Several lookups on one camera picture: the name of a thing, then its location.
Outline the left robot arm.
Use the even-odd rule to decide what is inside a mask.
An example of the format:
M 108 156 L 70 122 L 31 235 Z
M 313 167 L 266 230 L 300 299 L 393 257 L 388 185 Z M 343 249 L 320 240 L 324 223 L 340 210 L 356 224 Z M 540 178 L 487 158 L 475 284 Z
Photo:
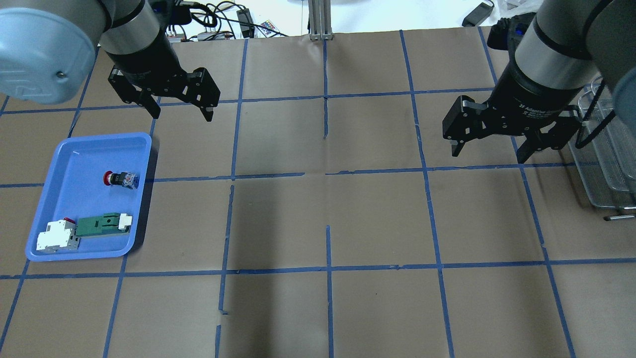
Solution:
M 189 73 L 147 0 L 3 0 L 1 92 L 38 104 L 72 99 L 100 47 L 113 61 L 108 82 L 122 102 L 157 118 L 155 97 L 195 105 L 213 120 L 220 89 L 205 68 Z

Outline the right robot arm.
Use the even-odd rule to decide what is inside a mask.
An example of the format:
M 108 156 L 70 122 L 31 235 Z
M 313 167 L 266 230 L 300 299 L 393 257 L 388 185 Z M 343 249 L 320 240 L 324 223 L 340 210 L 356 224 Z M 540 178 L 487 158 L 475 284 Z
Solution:
M 509 62 L 490 97 L 459 96 L 442 122 L 452 156 L 491 135 L 523 136 L 518 163 L 545 149 L 560 150 L 582 130 L 571 102 L 595 74 L 613 100 L 610 119 L 635 128 L 636 60 L 633 0 L 546 0 L 534 18 L 502 19 L 488 38 Z

